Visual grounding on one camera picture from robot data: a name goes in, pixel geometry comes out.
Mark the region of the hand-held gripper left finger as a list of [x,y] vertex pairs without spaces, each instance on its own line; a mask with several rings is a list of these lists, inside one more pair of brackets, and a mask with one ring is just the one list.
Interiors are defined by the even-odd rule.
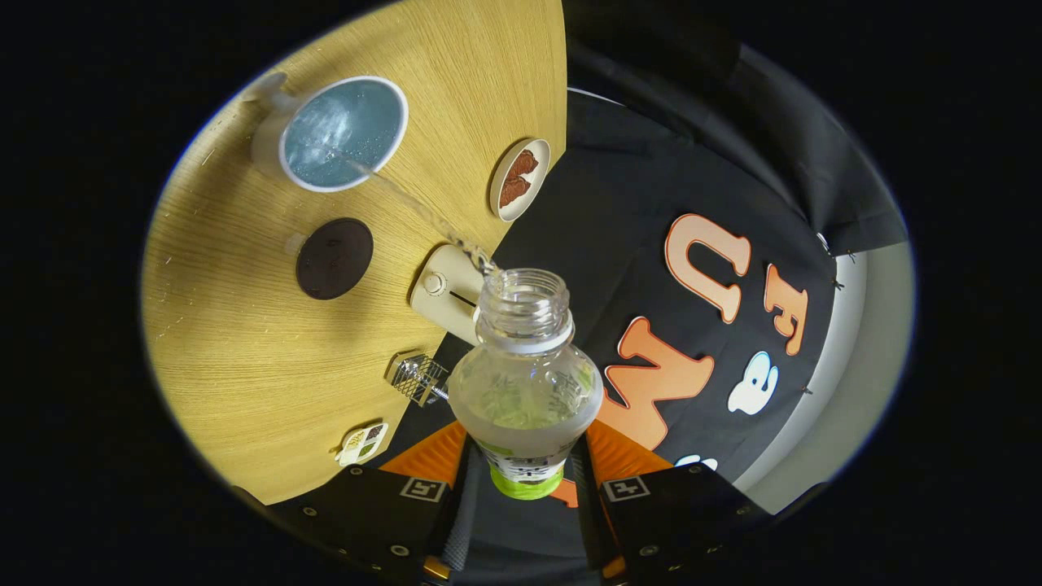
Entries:
[[291,534],[379,583],[452,583],[466,564],[480,454],[464,426],[436,431],[379,468],[350,465],[271,505]]

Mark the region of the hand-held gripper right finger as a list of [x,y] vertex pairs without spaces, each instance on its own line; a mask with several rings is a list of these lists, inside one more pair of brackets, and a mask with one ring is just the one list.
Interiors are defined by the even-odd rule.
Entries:
[[571,453],[584,548],[603,585],[696,585],[772,515],[708,464],[671,465],[592,422]]

